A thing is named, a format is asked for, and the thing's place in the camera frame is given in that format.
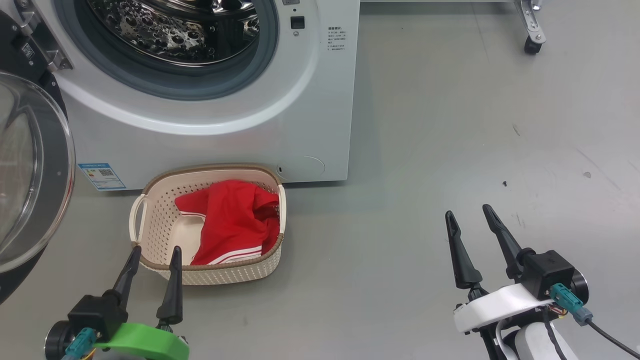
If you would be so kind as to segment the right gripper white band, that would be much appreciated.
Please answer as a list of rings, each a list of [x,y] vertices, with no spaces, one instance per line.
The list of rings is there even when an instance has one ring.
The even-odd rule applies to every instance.
[[[521,246],[491,205],[485,203],[482,211],[489,229],[498,240],[506,262],[507,277],[514,281],[521,280],[522,266],[517,260],[522,250]],[[470,298],[467,303],[454,310],[454,324],[457,332],[479,331],[480,328],[500,321],[506,321],[503,326],[505,330],[512,327],[525,328],[535,322],[542,322],[542,315],[537,314],[535,309],[551,305],[554,302],[553,299],[546,297],[538,300],[521,284],[507,285],[494,292],[483,291],[480,287],[483,280],[482,274],[471,262],[461,239],[461,228],[452,210],[445,213],[445,222],[455,287],[469,290],[471,294],[476,291],[474,299]]]

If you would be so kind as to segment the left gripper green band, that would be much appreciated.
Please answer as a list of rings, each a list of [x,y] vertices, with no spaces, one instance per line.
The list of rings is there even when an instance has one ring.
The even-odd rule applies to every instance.
[[[141,246],[134,246],[110,289],[110,296],[115,299],[119,308],[127,307],[141,255]],[[156,314],[158,326],[173,326],[183,321],[183,264],[180,246],[174,246],[168,267],[170,274],[166,292]],[[189,344],[182,337],[141,323],[123,323],[109,341],[95,342],[93,347],[147,360],[187,360],[190,357]]]

